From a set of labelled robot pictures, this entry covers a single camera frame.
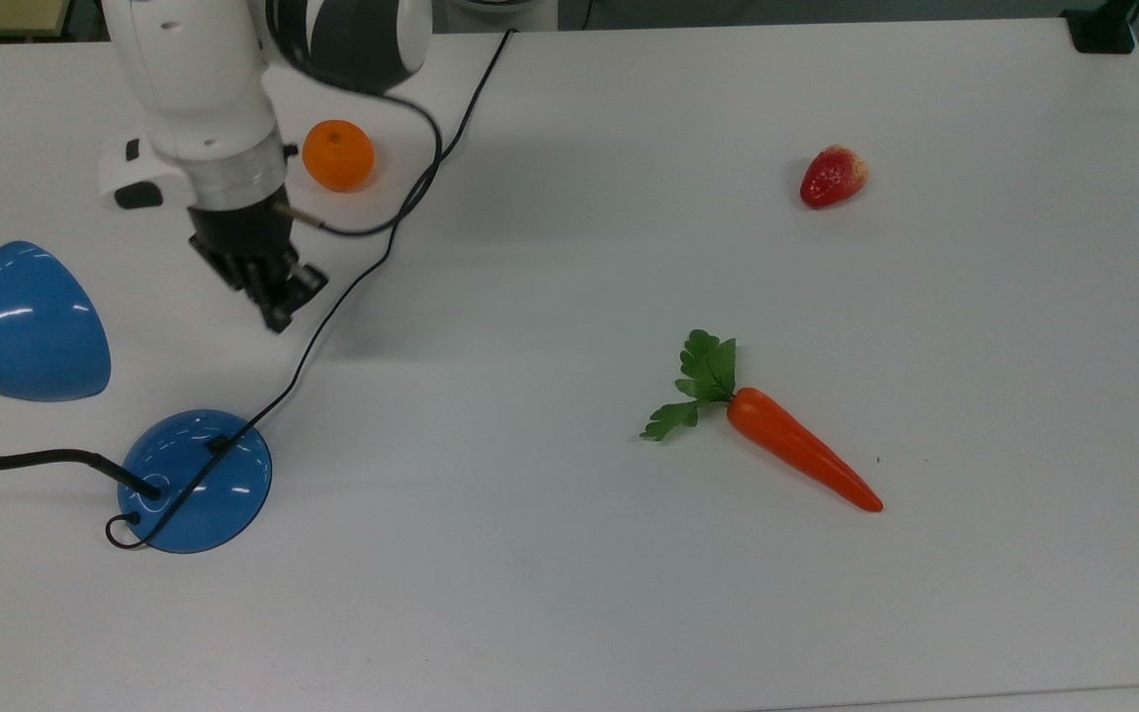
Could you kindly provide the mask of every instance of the green leaf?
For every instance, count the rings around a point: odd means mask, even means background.
[[[729,338],[706,357],[706,368],[724,395],[731,400],[737,392],[737,339]]]
[[[702,406],[723,404],[737,392],[737,339],[720,342],[700,329],[694,329],[679,353],[679,369],[688,378],[679,378],[674,387],[693,398],[688,402],[671,402],[649,416],[648,427],[640,434],[648,440],[662,441],[680,425],[697,424],[697,409]]]
[[[661,442],[679,425],[693,427],[697,424],[697,407],[699,406],[702,406],[700,401],[688,401],[670,402],[670,404],[661,407],[649,416],[648,427],[640,436]]]
[[[683,352],[679,353],[679,369],[689,378],[697,378],[700,367],[711,351],[719,346],[719,337],[710,336],[700,329],[694,329],[683,342]]]
[[[688,385],[677,382],[681,393],[700,401],[731,401],[737,392],[737,339],[720,343],[718,337],[696,329],[679,353],[679,369],[693,379]]]

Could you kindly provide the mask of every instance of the orange carrot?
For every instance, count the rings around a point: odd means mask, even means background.
[[[778,402],[756,387],[743,387],[728,404],[728,423],[755,445],[836,491],[865,513],[880,513],[882,500],[867,483]]]
[[[663,440],[679,425],[696,425],[702,407],[723,402],[728,404],[728,423],[755,445],[823,483],[865,513],[880,513],[882,500],[867,483],[794,416],[756,387],[737,391],[737,339],[720,342],[696,329],[688,335],[679,361],[687,378],[678,379],[674,386],[693,400],[657,409],[641,437]]]

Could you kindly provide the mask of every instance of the lamp shade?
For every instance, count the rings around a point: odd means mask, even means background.
[[[104,391],[108,339],[90,297],[46,249],[0,247],[0,395],[75,401]]]

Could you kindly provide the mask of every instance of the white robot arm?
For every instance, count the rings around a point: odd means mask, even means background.
[[[380,95],[420,68],[431,0],[104,0],[146,128],[105,144],[108,206],[186,206],[191,244],[280,333],[326,285],[288,239],[286,154],[267,63]]]

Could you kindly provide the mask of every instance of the strawberry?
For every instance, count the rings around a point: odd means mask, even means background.
[[[798,195],[810,207],[828,207],[858,194],[868,180],[868,163],[845,146],[830,146],[811,161]]]

